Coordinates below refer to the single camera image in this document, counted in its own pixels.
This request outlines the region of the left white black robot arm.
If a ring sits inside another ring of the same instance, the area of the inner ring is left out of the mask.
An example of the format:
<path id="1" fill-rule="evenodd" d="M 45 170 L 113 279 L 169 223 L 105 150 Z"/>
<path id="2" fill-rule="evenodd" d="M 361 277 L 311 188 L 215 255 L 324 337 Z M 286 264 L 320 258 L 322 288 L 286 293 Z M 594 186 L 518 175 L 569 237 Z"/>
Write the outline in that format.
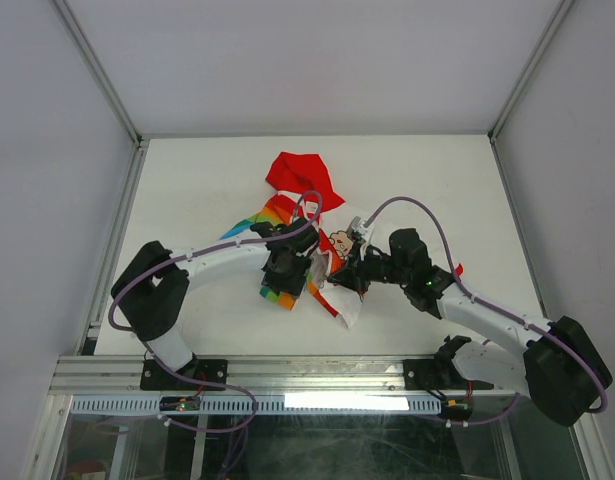
<path id="1" fill-rule="evenodd" d="M 261 296 L 291 308 L 305 288 L 318 242 L 317 228 L 305 218 L 289 225 L 254 223 L 186 253 L 149 242 L 113 285 L 109 322 L 120 311 L 162 377 L 175 388 L 188 387 L 202 380 L 202 367 L 176 327 L 187 294 L 232 275 L 260 271 Z"/>

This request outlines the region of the white red rainbow kids jacket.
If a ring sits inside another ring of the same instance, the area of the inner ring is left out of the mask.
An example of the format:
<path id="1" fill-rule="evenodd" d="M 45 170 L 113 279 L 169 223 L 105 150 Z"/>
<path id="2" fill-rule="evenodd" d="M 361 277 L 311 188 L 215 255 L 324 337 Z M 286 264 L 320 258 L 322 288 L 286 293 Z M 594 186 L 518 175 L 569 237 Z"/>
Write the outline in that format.
<path id="1" fill-rule="evenodd" d="M 298 218 L 314 220 L 319 243 L 312 254 L 313 263 L 307 277 L 306 289 L 334 318 L 350 328 L 360 317 L 364 297 L 327 281 L 327 277 L 351 260 L 354 245 L 346 230 L 355 216 L 374 225 L 370 245 L 389 253 L 388 239 L 393 229 L 378 219 L 368 221 L 368 215 L 351 206 L 333 188 L 329 170 L 317 154 L 282 152 L 272 162 L 266 182 L 275 190 L 258 212 L 235 224 L 223 237 L 229 238 L 254 223 L 270 222 L 289 225 Z M 454 278 L 450 271 L 433 264 L 425 288 L 429 305 L 413 305 L 434 317 L 440 316 L 437 300 L 443 289 L 451 286 Z"/>

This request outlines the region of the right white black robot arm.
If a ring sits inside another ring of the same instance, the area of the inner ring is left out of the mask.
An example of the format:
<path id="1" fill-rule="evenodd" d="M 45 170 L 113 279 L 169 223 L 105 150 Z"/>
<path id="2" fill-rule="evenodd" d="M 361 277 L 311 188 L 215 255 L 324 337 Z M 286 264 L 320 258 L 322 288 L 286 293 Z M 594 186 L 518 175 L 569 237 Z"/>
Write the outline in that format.
<path id="1" fill-rule="evenodd" d="M 522 315 L 468 293 L 457 274 L 433 264 L 413 228 L 392 232 L 387 252 L 371 244 L 363 226 L 346 234 L 349 250 L 330 283 L 359 296 L 373 283 L 396 285 L 418 311 L 485 339 L 446 337 L 430 359 L 413 368 L 416 388 L 431 394 L 471 384 L 506 388 L 566 427 L 607 407 L 611 373 L 576 320 Z"/>

